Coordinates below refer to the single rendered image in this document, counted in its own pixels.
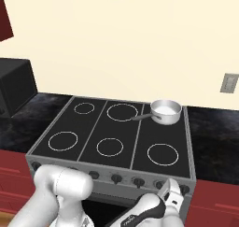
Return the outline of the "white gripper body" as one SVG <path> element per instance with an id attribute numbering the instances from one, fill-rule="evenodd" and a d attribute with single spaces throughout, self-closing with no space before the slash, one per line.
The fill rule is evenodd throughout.
<path id="1" fill-rule="evenodd" d="M 166 204 L 181 204 L 183 202 L 183 196 L 179 189 L 178 183 L 168 178 L 158 191 L 158 195 Z"/>

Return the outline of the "grey stove with black hob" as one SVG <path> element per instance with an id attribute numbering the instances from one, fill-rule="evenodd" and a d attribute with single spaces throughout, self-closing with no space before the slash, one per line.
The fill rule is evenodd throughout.
<path id="1" fill-rule="evenodd" d="M 196 184 L 188 110 L 173 125 L 132 121 L 149 111 L 148 103 L 74 96 L 27 152 L 30 170 L 39 162 L 98 172 L 91 199 L 120 206 L 158 192 L 155 182 L 171 177 L 190 187 L 180 209 L 185 219 Z M 111 180 L 114 174 L 122 176 L 120 183 Z M 136 177 L 145 180 L 140 188 L 133 184 Z"/>

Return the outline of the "red base cupboard run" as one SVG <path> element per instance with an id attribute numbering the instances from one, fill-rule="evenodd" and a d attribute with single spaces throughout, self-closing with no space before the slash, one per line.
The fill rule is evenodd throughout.
<path id="1" fill-rule="evenodd" d="M 239 186 L 197 180 L 185 227 L 239 227 Z"/>
<path id="2" fill-rule="evenodd" d="M 25 154 L 0 150 L 0 211 L 17 213 L 34 191 Z"/>

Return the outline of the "black microwave oven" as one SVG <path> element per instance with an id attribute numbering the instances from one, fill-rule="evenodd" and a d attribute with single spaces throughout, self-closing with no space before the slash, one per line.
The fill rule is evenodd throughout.
<path id="1" fill-rule="evenodd" d="M 31 62 L 0 58 L 0 118 L 11 118 L 36 95 Z"/>

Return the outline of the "grey wall socket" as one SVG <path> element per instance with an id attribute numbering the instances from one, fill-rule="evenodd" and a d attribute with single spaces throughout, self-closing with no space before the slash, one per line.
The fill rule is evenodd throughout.
<path id="1" fill-rule="evenodd" d="M 223 93 L 234 93 L 238 79 L 238 74 L 226 73 L 224 75 L 220 91 Z"/>

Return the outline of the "dark red wall cupboard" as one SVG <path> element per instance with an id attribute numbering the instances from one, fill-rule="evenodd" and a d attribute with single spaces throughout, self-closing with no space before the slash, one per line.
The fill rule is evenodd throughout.
<path id="1" fill-rule="evenodd" d="M 13 37 L 13 31 L 4 0 L 0 0 L 0 42 Z"/>

